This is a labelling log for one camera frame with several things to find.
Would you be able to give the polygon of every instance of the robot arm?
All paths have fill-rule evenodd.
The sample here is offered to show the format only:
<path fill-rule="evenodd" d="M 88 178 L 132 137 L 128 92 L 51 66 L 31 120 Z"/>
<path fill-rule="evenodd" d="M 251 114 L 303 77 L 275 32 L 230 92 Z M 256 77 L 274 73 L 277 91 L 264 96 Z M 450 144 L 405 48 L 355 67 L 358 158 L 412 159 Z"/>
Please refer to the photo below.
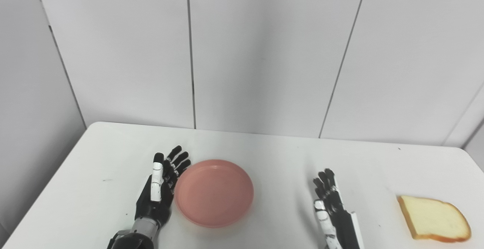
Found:
<path fill-rule="evenodd" d="M 133 227 L 117 232 L 107 249 L 154 249 L 153 240 L 158 230 L 170 218 L 178 178 L 191 164 L 188 153 L 179 154 L 181 151 L 182 147 L 177 146 L 166 158 L 161 153 L 155 154 L 153 174 L 136 202 Z"/>

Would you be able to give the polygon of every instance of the white bread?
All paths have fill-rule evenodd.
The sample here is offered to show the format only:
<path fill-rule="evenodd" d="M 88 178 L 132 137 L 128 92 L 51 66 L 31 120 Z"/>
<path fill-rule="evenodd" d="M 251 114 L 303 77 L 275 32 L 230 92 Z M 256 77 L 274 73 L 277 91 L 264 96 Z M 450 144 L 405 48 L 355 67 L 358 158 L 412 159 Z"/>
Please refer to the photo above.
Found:
<path fill-rule="evenodd" d="M 469 224 L 453 204 L 435 199 L 399 196 L 398 202 L 414 239 L 462 242 L 470 239 Z"/>

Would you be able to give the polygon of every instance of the robotic hand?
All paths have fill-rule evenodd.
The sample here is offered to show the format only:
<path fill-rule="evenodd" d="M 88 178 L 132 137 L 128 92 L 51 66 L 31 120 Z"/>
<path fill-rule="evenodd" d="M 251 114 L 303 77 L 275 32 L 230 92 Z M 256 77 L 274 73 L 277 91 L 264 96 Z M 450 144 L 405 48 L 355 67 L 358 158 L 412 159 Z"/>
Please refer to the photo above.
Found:
<path fill-rule="evenodd" d="M 330 169 L 318 173 L 314 209 L 321 225 L 327 249 L 364 249 L 356 213 L 343 207 L 340 193 Z"/>
<path fill-rule="evenodd" d="M 154 155 L 153 174 L 136 202 L 135 223 L 130 230 L 117 232 L 107 249 L 154 249 L 156 233 L 170 218 L 178 178 L 191 164 L 187 152 L 178 155 L 181 151 L 176 146 L 166 158 L 162 153 Z"/>

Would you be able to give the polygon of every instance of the black robotic finger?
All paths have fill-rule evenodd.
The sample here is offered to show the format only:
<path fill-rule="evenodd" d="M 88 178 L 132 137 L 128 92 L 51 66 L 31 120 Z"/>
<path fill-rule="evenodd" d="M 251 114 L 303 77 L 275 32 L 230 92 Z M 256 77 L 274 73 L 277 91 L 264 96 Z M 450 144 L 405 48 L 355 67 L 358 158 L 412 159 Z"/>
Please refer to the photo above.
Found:
<path fill-rule="evenodd" d="M 316 185 L 316 195 L 320 199 L 324 199 L 326 197 L 326 190 L 323 182 L 319 178 L 314 178 L 313 183 Z"/>
<path fill-rule="evenodd" d="M 168 159 L 165 159 L 163 161 L 163 178 L 166 179 L 170 172 L 173 172 L 173 166 L 171 166 L 171 163 Z"/>
<path fill-rule="evenodd" d="M 326 177 L 328 178 L 330 189 L 336 189 L 336 182 L 334 180 L 334 172 L 330 169 L 325 169 L 324 173 L 326 174 Z"/>
<path fill-rule="evenodd" d="M 328 193 L 331 190 L 331 187 L 330 187 L 330 180 L 328 180 L 326 173 L 319 172 L 318 177 L 321 179 L 321 181 L 324 184 L 325 193 Z"/>
<path fill-rule="evenodd" d="M 325 198 L 325 195 L 321 192 L 320 189 L 316 188 L 316 189 L 314 189 L 314 191 L 316 192 L 316 195 L 318 196 L 318 198 L 320 198 L 320 199 Z"/>
<path fill-rule="evenodd" d="M 176 146 L 171 152 L 168 154 L 167 158 L 171 162 L 173 161 L 173 158 L 182 151 L 182 147 L 180 145 Z"/>
<path fill-rule="evenodd" d="M 176 168 L 178 176 L 180 176 L 188 167 L 190 167 L 191 164 L 192 162 L 189 159 L 185 159 L 182 163 L 180 163 Z"/>
<path fill-rule="evenodd" d="M 163 163 L 164 155 L 162 153 L 156 153 L 153 158 L 153 162 Z"/>
<path fill-rule="evenodd" d="M 177 156 L 174 160 L 171 161 L 173 163 L 173 167 L 178 168 L 178 165 L 188 158 L 188 152 L 183 152 L 179 156 Z"/>

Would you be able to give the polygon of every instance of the robot finger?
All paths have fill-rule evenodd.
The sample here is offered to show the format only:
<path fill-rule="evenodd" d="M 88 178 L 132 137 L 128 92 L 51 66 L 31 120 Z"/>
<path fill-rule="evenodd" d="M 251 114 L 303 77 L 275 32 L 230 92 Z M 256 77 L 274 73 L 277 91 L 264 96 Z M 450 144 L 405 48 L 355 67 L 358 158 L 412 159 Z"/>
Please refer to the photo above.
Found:
<path fill-rule="evenodd" d="M 170 162 L 173 161 L 173 158 L 182 151 L 182 147 L 180 145 L 176 146 L 166 157 Z"/>

